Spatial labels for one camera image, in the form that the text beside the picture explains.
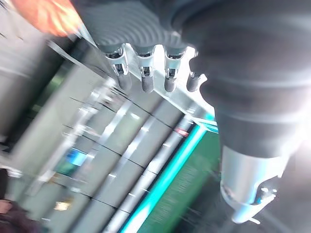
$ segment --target black rubber tip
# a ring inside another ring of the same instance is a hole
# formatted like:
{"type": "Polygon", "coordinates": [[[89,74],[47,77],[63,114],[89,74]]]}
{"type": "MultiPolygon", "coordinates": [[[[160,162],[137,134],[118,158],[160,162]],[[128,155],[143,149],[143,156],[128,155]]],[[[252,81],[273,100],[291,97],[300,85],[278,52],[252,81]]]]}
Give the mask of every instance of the black rubber tip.
{"type": "Polygon", "coordinates": [[[142,90],[146,93],[151,93],[154,90],[154,78],[152,77],[142,77],[141,78],[142,90]]]}
{"type": "Polygon", "coordinates": [[[120,88],[124,91],[128,91],[132,87],[132,80],[131,76],[129,75],[119,75],[117,76],[118,84],[120,88]]]}
{"type": "Polygon", "coordinates": [[[165,78],[164,88],[167,92],[173,92],[176,89],[177,82],[176,80],[165,78]]]}
{"type": "Polygon", "coordinates": [[[190,92],[194,92],[199,87],[199,78],[193,78],[189,75],[187,80],[187,90],[190,92]]]}

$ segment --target green panel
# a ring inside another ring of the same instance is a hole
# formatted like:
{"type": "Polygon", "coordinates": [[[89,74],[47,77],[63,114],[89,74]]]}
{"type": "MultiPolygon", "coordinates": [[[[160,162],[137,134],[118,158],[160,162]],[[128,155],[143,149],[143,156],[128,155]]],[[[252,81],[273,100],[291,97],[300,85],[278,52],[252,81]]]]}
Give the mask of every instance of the green panel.
{"type": "Polygon", "coordinates": [[[199,126],[194,127],[185,143],[180,147],[175,157],[164,170],[160,179],[155,183],[155,186],[152,188],[151,192],[136,209],[126,225],[122,228],[121,232],[133,233],[138,231],[148,215],[156,206],[157,202],[161,199],[164,192],[172,183],[177,173],[188,160],[189,156],[199,141],[202,139],[205,132],[205,129],[200,128],[199,126]]]}
{"type": "Polygon", "coordinates": [[[149,214],[139,233],[170,233],[199,194],[220,157],[218,134],[207,132],[149,214]]]}

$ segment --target person's hand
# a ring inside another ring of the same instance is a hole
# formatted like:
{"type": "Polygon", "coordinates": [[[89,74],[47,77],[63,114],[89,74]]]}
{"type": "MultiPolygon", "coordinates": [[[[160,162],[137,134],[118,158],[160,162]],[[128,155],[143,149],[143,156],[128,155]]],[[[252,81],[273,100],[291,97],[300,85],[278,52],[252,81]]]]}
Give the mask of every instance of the person's hand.
{"type": "Polygon", "coordinates": [[[12,208],[12,204],[7,200],[0,200],[0,214],[6,214],[12,208]]]}

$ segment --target glass panel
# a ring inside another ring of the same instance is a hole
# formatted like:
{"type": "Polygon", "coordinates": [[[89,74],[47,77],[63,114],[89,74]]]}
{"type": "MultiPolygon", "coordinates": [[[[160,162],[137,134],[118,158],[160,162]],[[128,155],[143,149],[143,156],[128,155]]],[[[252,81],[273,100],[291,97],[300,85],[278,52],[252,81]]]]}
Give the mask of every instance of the glass panel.
{"type": "Polygon", "coordinates": [[[104,146],[123,154],[150,115],[132,104],[104,146]]]}

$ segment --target teal stripe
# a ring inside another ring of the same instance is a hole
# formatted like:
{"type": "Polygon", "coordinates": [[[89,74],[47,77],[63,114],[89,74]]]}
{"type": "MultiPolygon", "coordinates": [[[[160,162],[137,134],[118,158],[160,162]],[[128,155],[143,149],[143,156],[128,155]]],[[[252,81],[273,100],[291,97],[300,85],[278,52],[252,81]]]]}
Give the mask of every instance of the teal stripe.
{"type": "Polygon", "coordinates": [[[128,220],[126,225],[123,227],[121,230],[122,233],[133,233],[139,230],[164,192],[170,186],[177,173],[185,164],[194,148],[200,142],[205,132],[206,130],[202,127],[194,127],[193,131],[190,133],[185,143],[178,150],[176,156],[169,163],[168,167],[165,169],[160,179],[156,182],[151,192],[147,195],[147,197],[143,200],[143,202],[128,220]]]}

